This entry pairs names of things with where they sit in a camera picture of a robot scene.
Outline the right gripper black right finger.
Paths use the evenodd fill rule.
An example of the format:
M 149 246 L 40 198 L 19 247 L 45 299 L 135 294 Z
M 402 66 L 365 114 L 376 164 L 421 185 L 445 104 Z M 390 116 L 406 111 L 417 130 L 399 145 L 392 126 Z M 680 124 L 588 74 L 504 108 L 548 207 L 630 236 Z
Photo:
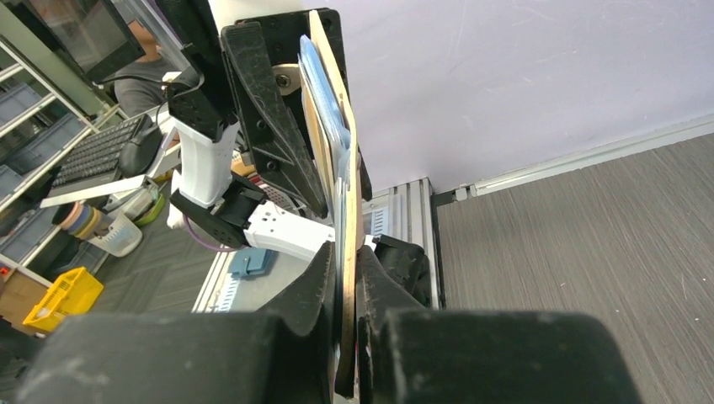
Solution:
M 610 331 L 562 311 L 434 310 L 368 247 L 356 286 L 364 403 L 638 403 Z

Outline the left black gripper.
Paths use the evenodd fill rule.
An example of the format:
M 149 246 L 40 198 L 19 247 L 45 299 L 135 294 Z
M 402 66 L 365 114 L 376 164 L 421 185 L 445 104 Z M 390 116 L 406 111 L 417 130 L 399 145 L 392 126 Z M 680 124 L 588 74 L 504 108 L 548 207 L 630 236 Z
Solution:
M 287 73 L 279 79 L 274 70 L 297 63 L 299 39 L 306 29 L 305 11 L 278 13 L 239 19 L 221 30 L 220 42 L 242 133 L 258 175 L 325 218 L 327 199 L 306 147 L 300 75 Z M 355 191 L 361 200 L 370 201 L 372 184 L 361 160 L 337 11 L 312 10 L 312 43 L 328 83 L 331 123 L 354 163 Z

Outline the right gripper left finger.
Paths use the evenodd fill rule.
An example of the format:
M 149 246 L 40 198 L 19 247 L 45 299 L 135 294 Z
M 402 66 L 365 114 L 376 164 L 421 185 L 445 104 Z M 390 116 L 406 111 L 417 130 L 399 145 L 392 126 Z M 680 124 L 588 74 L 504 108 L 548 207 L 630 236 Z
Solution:
M 43 343 L 19 403 L 329 403 L 334 245 L 253 312 L 89 313 Z

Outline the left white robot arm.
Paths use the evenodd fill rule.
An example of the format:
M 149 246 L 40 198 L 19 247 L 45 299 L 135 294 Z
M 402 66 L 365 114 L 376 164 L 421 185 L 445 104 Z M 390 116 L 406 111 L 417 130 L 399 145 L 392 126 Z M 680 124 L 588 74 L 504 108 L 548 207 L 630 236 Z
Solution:
M 161 1 L 189 67 L 168 85 L 181 137 L 181 179 L 172 203 L 229 247 L 257 225 L 230 215 L 257 188 L 231 170 L 237 135 L 258 175 L 334 218 L 350 194 L 372 199 L 351 107 L 342 18 L 336 9 L 271 1 L 220 12 L 208 1 Z

